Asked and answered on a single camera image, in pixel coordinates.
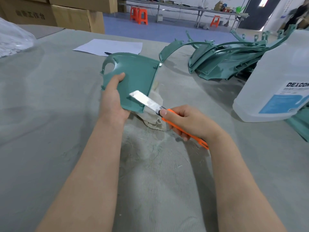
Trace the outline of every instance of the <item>fingernail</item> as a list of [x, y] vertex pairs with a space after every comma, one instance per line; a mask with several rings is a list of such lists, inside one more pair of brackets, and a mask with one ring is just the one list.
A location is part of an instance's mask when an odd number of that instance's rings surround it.
[[161, 109], [159, 113], [161, 116], [165, 116], [167, 112], [168, 111], [166, 109]]

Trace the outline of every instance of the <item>clear plastic bag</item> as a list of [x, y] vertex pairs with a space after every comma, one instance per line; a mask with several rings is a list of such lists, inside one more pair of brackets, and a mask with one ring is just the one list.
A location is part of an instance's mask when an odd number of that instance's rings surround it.
[[31, 33], [0, 18], [0, 58], [33, 47], [36, 41]]

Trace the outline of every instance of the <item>sheet of white paper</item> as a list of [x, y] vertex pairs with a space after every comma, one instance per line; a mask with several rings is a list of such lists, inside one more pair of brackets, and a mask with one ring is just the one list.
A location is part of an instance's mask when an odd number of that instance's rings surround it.
[[101, 40], [93, 39], [88, 43], [77, 47], [74, 50], [83, 51], [99, 56], [108, 56], [104, 52], [108, 53], [133, 53], [139, 54], [143, 47], [142, 42], [125, 42], [125, 41], [113, 41], [113, 40]]

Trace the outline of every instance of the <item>white plastic jug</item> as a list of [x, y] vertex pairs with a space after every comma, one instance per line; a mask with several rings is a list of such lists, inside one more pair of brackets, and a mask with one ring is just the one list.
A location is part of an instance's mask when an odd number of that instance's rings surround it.
[[309, 101], [309, 31], [295, 30], [267, 51], [234, 100], [245, 122], [284, 120]]

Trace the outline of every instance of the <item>green watering can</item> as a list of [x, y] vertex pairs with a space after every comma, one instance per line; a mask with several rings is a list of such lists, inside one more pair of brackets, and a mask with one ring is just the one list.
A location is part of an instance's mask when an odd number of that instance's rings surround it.
[[242, 12], [246, 7], [244, 6], [243, 8], [241, 8], [241, 6], [236, 7], [236, 13], [239, 14], [240, 12]]

